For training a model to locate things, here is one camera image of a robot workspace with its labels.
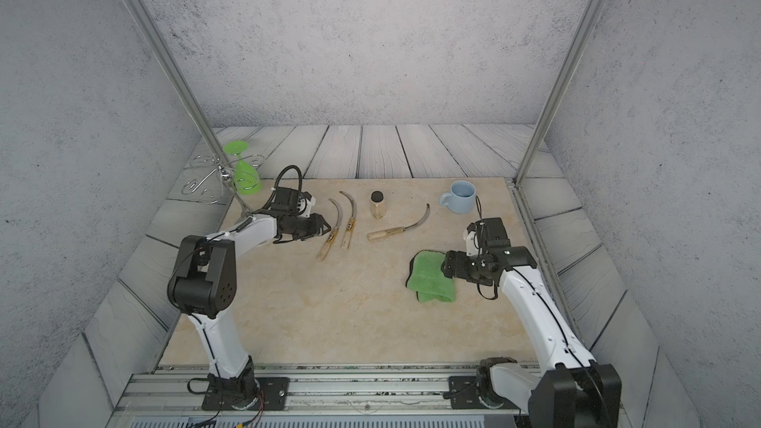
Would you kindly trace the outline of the small jar black lid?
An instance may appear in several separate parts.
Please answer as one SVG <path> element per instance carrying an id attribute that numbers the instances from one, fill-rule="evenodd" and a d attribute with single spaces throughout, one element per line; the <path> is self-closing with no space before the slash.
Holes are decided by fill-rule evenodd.
<path id="1" fill-rule="evenodd" d="M 376 219 L 382 219 L 386 215 L 386 200 L 380 190 L 371 194 L 371 214 Z"/>

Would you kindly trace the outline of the green plastic wine glass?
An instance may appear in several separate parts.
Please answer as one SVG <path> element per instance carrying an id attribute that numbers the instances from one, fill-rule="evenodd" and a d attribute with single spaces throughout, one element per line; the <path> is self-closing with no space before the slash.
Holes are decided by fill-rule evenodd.
<path id="1" fill-rule="evenodd" d="M 223 151 L 233 157 L 235 188 L 241 195 L 254 195 L 262 190 L 258 168 L 266 158 L 251 153 L 249 148 L 246 141 L 232 141 L 223 147 Z"/>

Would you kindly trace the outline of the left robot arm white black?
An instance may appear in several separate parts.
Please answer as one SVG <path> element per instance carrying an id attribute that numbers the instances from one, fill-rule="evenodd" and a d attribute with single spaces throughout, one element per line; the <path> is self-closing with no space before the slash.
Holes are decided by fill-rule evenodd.
<path id="1" fill-rule="evenodd" d="M 168 301 L 193 324 L 209 361 L 209 390 L 225 403 L 253 402 L 259 385 L 230 310 L 237 293 L 237 259 L 269 242 L 280 244 L 322 236 L 332 230 L 312 212 L 316 199 L 300 189 L 276 187 L 263 208 L 236 226 L 180 244 Z"/>

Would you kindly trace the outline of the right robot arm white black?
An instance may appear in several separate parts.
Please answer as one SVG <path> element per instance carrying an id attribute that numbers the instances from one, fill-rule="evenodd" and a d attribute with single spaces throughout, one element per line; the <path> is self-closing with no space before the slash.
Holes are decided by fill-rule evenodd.
<path id="1" fill-rule="evenodd" d="M 541 271 L 525 247 L 511 245 L 503 220 L 481 219 L 465 232 L 465 251 L 450 251 L 445 277 L 488 285 L 505 295 L 537 356 L 533 374 L 511 358 L 481 361 L 465 389 L 486 408 L 511 405 L 533 427 L 616 427 L 622 381 L 610 364 L 600 364 L 564 319 Z"/>

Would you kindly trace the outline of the silver metal glass rack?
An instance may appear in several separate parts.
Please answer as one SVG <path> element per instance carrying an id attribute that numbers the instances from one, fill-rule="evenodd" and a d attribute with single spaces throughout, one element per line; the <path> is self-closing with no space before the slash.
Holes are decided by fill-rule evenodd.
<path id="1" fill-rule="evenodd" d="M 254 209 L 243 200 L 235 188 L 232 161 L 224 164 L 220 158 L 198 155 L 190 160 L 190 165 L 184 169 L 180 194 L 186 197 L 196 197 L 200 203 L 217 204 L 237 200 L 244 215 L 254 212 Z"/>

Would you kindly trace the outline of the sickle wooden handle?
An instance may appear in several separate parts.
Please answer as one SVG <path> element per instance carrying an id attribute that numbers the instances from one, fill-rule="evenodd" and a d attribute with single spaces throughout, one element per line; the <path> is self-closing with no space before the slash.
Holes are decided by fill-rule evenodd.
<path id="1" fill-rule="evenodd" d="M 392 237 L 392 236 L 395 236 L 395 235 L 400 235 L 400 234 L 405 233 L 407 231 L 411 231 L 411 230 L 413 230 L 415 228 L 418 228 L 418 227 L 420 227 L 421 225 L 423 225 L 427 221 L 427 219 L 428 219 L 428 217 L 430 215 L 430 212 L 431 212 L 431 207 L 430 207 L 429 204 L 426 204 L 424 214 L 416 222 L 414 222 L 412 224 L 409 224 L 409 225 L 405 225 L 405 226 L 392 227 L 392 228 L 388 228 L 388 229 L 384 229 L 384 230 L 378 230 L 378 231 L 374 231 L 374 232 L 368 233 L 367 234 L 367 240 L 370 241 L 370 242 L 374 242 L 374 241 L 386 239 L 388 237 Z"/>
<path id="2" fill-rule="evenodd" d="M 341 190 L 340 193 L 343 196 L 345 196 L 351 204 L 350 218 L 348 219 L 348 223 L 346 225 L 345 234 L 344 234 L 342 245 L 341 245 L 342 249 L 349 250 L 351 247 L 352 238 L 353 238 L 354 230 L 356 226 L 357 202 L 350 193 L 343 190 Z"/>
<path id="3" fill-rule="evenodd" d="M 332 229 L 330 230 L 328 234 L 327 240 L 325 241 L 319 253 L 317 254 L 317 259 L 319 259 L 320 261 L 325 261 L 328 254 L 330 253 L 330 250 L 332 249 L 338 237 L 339 231 L 341 229 L 341 224 L 343 221 L 343 216 L 344 216 L 344 211 L 340 203 L 338 203 L 333 198 L 329 198 L 328 201 L 334 205 L 337 212 L 337 218 L 336 218 L 335 224 L 332 226 Z"/>

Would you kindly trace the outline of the aluminium rail frame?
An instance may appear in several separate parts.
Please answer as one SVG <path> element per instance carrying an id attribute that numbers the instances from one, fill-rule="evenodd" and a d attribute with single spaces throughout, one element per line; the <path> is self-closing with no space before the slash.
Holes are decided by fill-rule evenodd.
<path id="1" fill-rule="evenodd" d="M 453 409 L 450 376 L 475 376 L 475 363 L 269 365 L 256 374 L 286 376 L 285 411 L 205 411 L 202 369 L 167 366 L 132 376 L 110 427 L 527 427 L 514 409 Z"/>

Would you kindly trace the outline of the aluminium corner post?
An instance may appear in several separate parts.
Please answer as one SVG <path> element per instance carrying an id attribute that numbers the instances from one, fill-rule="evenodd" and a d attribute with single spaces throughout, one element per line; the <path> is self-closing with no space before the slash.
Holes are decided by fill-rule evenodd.
<path id="1" fill-rule="evenodd" d="M 224 156 L 219 140 L 213 132 L 200 104 L 191 91 L 184 74 L 174 59 L 170 47 L 166 43 L 159 27 L 148 10 L 144 0 L 122 0 L 131 17 L 147 40 L 166 78 L 182 101 L 184 109 L 194 122 L 201 138 L 206 142 L 212 162 L 217 168 L 228 168 L 230 161 Z"/>
<path id="2" fill-rule="evenodd" d="M 513 179 L 516 188 L 528 178 L 529 170 L 539 153 L 553 120 L 557 116 L 562 99 L 571 83 L 573 74 L 582 59 L 585 47 L 600 20 L 606 0 L 589 0 L 578 24 L 566 57 L 554 81 L 545 105 L 536 121 L 533 134 Z"/>

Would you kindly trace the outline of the right aluminium corner post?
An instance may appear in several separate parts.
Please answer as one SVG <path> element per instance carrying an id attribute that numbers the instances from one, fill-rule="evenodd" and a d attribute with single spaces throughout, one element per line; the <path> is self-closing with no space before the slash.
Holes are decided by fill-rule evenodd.
<path id="1" fill-rule="evenodd" d="M 533 134 L 513 179 L 516 188 L 528 178 L 529 170 L 539 153 L 553 120 L 557 116 L 562 99 L 571 83 L 573 74 L 582 59 L 585 47 L 600 20 L 606 0 L 589 0 L 578 24 L 566 57 L 554 81 L 545 105 L 536 121 Z"/>

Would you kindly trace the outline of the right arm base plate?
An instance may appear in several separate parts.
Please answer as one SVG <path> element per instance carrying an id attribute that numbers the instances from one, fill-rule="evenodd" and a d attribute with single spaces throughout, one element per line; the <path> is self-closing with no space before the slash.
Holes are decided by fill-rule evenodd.
<path id="1" fill-rule="evenodd" d="M 539 378 L 498 372 L 495 376 L 450 376 L 443 397 L 453 409 L 514 409 L 528 411 Z"/>

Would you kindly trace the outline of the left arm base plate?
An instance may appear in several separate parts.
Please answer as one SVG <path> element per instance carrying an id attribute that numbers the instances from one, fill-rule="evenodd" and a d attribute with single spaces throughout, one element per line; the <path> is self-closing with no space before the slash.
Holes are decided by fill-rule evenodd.
<path id="1" fill-rule="evenodd" d="M 208 388 L 201 408 L 205 411 L 285 411 L 290 382 L 286 376 L 258 376 L 255 390 L 242 396 L 227 388 Z"/>

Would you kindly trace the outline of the left aluminium corner post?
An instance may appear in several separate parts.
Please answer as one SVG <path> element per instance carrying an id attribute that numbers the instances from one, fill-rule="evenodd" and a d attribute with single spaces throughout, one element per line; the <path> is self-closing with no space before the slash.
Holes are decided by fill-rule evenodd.
<path id="1" fill-rule="evenodd" d="M 182 101 L 184 109 L 194 122 L 201 138 L 206 142 L 212 162 L 217 168 L 228 168 L 230 161 L 224 156 L 219 140 L 213 132 L 200 104 L 191 91 L 184 74 L 174 59 L 170 47 L 166 43 L 159 27 L 148 10 L 144 0 L 122 0 L 131 17 L 147 40 L 166 78 Z"/>

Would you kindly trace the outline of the light blue ceramic mug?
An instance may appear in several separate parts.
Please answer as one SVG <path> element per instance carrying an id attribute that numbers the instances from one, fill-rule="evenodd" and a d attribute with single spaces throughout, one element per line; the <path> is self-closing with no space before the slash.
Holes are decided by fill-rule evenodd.
<path id="1" fill-rule="evenodd" d="M 467 214 L 475 208 L 476 197 L 477 190 L 471 182 L 457 180 L 440 196 L 439 205 L 456 214 Z"/>

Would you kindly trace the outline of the green microfiber rag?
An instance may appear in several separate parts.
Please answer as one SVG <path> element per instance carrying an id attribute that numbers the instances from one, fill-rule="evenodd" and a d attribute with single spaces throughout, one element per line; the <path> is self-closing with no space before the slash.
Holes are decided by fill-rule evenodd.
<path id="1" fill-rule="evenodd" d="M 418 302 L 456 300 L 455 283 L 443 273 L 445 261 L 445 253 L 429 250 L 418 252 L 410 261 L 405 287 L 415 293 Z"/>

